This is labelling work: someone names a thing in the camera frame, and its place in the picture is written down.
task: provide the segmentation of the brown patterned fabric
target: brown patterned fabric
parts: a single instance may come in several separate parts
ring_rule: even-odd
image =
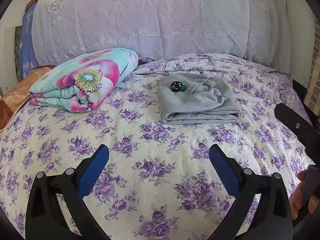
[[[13,112],[7,104],[0,100],[0,129],[3,129],[13,116]]]
[[[9,93],[0,98],[0,132],[15,114],[30,100],[30,87],[55,66],[42,66],[34,69]]]

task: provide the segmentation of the purple floral bedsheet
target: purple floral bedsheet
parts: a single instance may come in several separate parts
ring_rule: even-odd
[[[179,71],[223,78],[242,118],[229,124],[159,123],[158,82]],[[228,55],[190,54],[138,66],[94,112],[27,104],[0,134],[0,206],[24,236],[36,173],[60,174],[105,144],[108,165],[84,202],[112,239],[206,239],[234,201],[209,161],[213,143],[256,174],[281,173],[288,193],[311,163],[275,118],[280,102],[308,118],[289,74]],[[70,229],[78,232],[59,200]],[[256,207],[257,199],[242,230]]]

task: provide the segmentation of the folded gray cloth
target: folded gray cloth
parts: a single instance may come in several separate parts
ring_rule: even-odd
[[[230,93],[230,87],[219,77],[192,73],[164,77],[158,86],[161,122],[234,122],[240,118],[241,111],[230,99]]]

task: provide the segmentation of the folded comforter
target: folded comforter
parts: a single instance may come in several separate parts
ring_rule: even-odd
[[[32,103],[70,112],[89,112],[138,65],[129,49],[107,49],[64,62],[30,88]]]
[[[227,123],[241,112],[230,98],[231,88],[220,78],[177,73],[160,80],[161,122],[168,125]]]

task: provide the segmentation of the human hand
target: human hand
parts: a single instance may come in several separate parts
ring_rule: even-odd
[[[291,194],[289,198],[291,216],[293,219],[296,219],[299,215],[299,210],[303,205],[303,195],[302,195],[302,187],[304,185],[304,181],[306,179],[307,170],[301,171],[298,174],[298,179],[301,181],[295,191]],[[318,206],[320,199],[316,196],[312,195],[309,200],[308,209],[310,214],[312,214],[316,207]]]

